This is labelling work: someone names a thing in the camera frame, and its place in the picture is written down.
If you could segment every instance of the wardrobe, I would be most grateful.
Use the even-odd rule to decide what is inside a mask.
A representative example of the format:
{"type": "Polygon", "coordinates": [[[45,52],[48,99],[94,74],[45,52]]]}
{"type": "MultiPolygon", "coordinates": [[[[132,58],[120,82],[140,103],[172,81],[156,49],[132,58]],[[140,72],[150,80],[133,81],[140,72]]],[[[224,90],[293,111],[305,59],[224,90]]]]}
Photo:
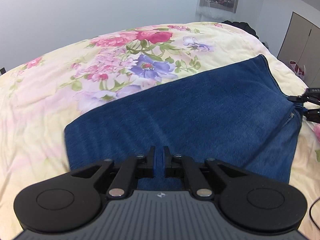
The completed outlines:
{"type": "Polygon", "coordinates": [[[320,87],[320,28],[293,12],[277,58],[286,65],[293,60],[302,70],[305,66],[304,82],[320,87]]]}

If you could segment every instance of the zipper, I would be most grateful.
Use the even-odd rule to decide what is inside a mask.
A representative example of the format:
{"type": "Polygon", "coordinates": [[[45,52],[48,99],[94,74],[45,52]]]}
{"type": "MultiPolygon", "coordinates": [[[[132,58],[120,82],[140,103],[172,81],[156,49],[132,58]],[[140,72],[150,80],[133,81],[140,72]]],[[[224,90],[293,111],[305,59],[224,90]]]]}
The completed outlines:
{"type": "Polygon", "coordinates": [[[290,116],[288,117],[288,119],[285,121],[284,125],[282,127],[284,127],[292,118],[294,117],[294,112],[292,112],[290,114],[290,116]]]}

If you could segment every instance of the jeans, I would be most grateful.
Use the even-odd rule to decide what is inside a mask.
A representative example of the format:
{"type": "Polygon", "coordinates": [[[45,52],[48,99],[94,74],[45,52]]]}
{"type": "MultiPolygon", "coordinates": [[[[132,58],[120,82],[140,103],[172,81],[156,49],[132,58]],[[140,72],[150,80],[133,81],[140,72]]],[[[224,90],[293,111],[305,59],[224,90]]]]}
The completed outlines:
{"type": "Polygon", "coordinates": [[[156,146],[156,177],[140,179],[140,189],[180,189],[164,178],[166,145],[197,162],[213,157],[288,182],[301,120],[302,104],[287,100],[259,55],[95,108],[65,128],[65,143],[72,170],[156,146]]]}

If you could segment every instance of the green leaf print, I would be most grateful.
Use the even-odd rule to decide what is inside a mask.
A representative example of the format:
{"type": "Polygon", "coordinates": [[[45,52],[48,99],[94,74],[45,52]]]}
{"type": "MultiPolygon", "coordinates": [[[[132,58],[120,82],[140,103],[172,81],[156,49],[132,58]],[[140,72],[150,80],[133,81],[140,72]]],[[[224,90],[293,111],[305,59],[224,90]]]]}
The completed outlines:
{"type": "Polygon", "coordinates": [[[141,47],[146,48],[147,47],[147,41],[146,40],[140,41],[140,45],[141,45],[141,47]]]}
{"type": "Polygon", "coordinates": [[[173,41],[174,41],[174,40],[168,40],[168,41],[163,42],[162,44],[171,43],[171,42],[173,42],[173,41]]]}
{"type": "Polygon", "coordinates": [[[197,61],[193,67],[194,67],[195,69],[197,69],[197,70],[200,69],[200,68],[201,68],[200,62],[197,61]]]}
{"type": "Polygon", "coordinates": [[[165,49],[160,47],[160,51],[162,52],[161,54],[159,54],[159,57],[162,57],[163,54],[165,53],[165,49]]]}
{"type": "Polygon", "coordinates": [[[113,99],[113,97],[112,97],[112,96],[105,95],[105,96],[102,97],[101,99],[106,100],[106,101],[110,101],[110,100],[113,99]]]}
{"type": "Polygon", "coordinates": [[[187,51],[187,50],[185,50],[185,49],[182,49],[182,52],[184,52],[185,54],[187,54],[187,55],[191,56],[190,51],[187,51]]]}
{"type": "Polygon", "coordinates": [[[181,63],[181,66],[182,66],[183,68],[186,68],[186,67],[187,67],[186,62],[184,62],[183,60],[180,60],[180,63],[181,63]]]}
{"type": "Polygon", "coordinates": [[[68,85],[70,85],[70,83],[63,83],[63,84],[61,84],[61,85],[59,86],[59,88],[66,87],[66,86],[68,86],[68,85]]]}
{"type": "Polygon", "coordinates": [[[72,90],[74,90],[74,91],[79,91],[79,90],[82,89],[82,84],[81,84],[81,82],[80,82],[79,80],[76,80],[75,82],[73,82],[71,88],[72,88],[72,90]]]}
{"type": "Polygon", "coordinates": [[[157,44],[152,44],[148,47],[148,50],[153,50],[155,47],[157,46],[157,44]]]}
{"type": "Polygon", "coordinates": [[[111,92],[115,92],[115,91],[118,91],[119,89],[129,85],[129,83],[126,83],[126,82],[122,82],[122,83],[119,83],[117,80],[115,80],[115,86],[113,88],[110,89],[111,92]]]}
{"type": "Polygon", "coordinates": [[[160,49],[173,49],[173,50],[177,50],[175,46],[172,46],[170,44],[160,44],[160,49]]]}
{"type": "Polygon", "coordinates": [[[192,72],[193,74],[196,74],[196,73],[197,73],[197,72],[196,72],[194,69],[192,69],[192,68],[187,68],[187,70],[190,71],[190,72],[192,72]]]}
{"type": "Polygon", "coordinates": [[[171,57],[167,57],[164,61],[167,61],[172,64],[174,62],[174,59],[171,57]]]}
{"type": "Polygon", "coordinates": [[[179,60],[176,61],[176,67],[181,67],[181,63],[179,60]]]}
{"type": "Polygon", "coordinates": [[[171,53],[171,54],[173,54],[173,55],[179,55],[179,54],[180,54],[180,51],[178,51],[178,50],[173,50],[173,49],[169,49],[168,52],[171,53]]]}
{"type": "Polygon", "coordinates": [[[125,74],[125,73],[126,73],[126,69],[125,69],[125,68],[121,69],[121,70],[119,71],[119,73],[120,73],[120,74],[125,74]]]}
{"type": "Polygon", "coordinates": [[[104,87],[103,87],[103,81],[102,81],[102,80],[100,81],[99,89],[100,89],[100,90],[105,90],[104,87]]]}
{"type": "Polygon", "coordinates": [[[133,45],[133,41],[131,41],[131,42],[129,42],[129,43],[127,43],[127,45],[126,46],[129,46],[130,48],[131,48],[131,46],[133,45]]]}
{"type": "Polygon", "coordinates": [[[146,55],[148,55],[151,59],[156,60],[156,61],[163,61],[159,56],[157,55],[152,55],[152,54],[148,54],[145,53],[146,55]]]}
{"type": "Polygon", "coordinates": [[[168,31],[169,28],[156,28],[156,29],[154,29],[154,30],[158,30],[158,31],[168,31]]]}
{"type": "Polygon", "coordinates": [[[89,44],[88,46],[86,46],[86,48],[93,48],[94,46],[96,46],[96,44],[95,43],[91,43],[91,44],[89,44]]]}
{"type": "Polygon", "coordinates": [[[320,163],[320,150],[316,150],[317,161],[320,163]]]}
{"type": "Polygon", "coordinates": [[[130,49],[130,53],[131,53],[131,54],[136,55],[136,54],[138,54],[139,52],[140,52],[139,50],[130,49]]]}
{"type": "Polygon", "coordinates": [[[18,87],[16,86],[16,84],[14,84],[14,85],[12,85],[10,88],[9,88],[9,90],[15,90],[15,89],[17,89],[18,87]]]}

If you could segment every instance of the yellow quilt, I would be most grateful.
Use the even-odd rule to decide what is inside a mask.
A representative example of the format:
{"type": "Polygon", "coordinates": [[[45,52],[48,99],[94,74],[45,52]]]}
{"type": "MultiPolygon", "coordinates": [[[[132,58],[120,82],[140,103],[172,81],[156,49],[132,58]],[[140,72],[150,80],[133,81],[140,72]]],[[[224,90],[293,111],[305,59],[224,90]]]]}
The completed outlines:
{"type": "MultiPolygon", "coordinates": [[[[307,87],[303,81],[254,36],[230,25],[208,22],[155,25],[102,35],[57,49],[2,75],[0,239],[10,240],[22,230],[13,211],[20,190],[69,171],[63,130],[78,116],[139,90],[259,54],[267,58],[285,94],[303,94],[307,87]],[[152,77],[141,70],[134,72],[131,56],[141,53],[175,68],[159,68],[152,77]]],[[[290,175],[290,184],[305,195],[308,206],[320,196],[320,164],[315,152],[320,145],[313,125],[303,120],[290,175]]],[[[320,205],[312,214],[320,221],[320,205]]],[[[310,239],[320,239],[308,214],[299,230],[310,239]]]]}

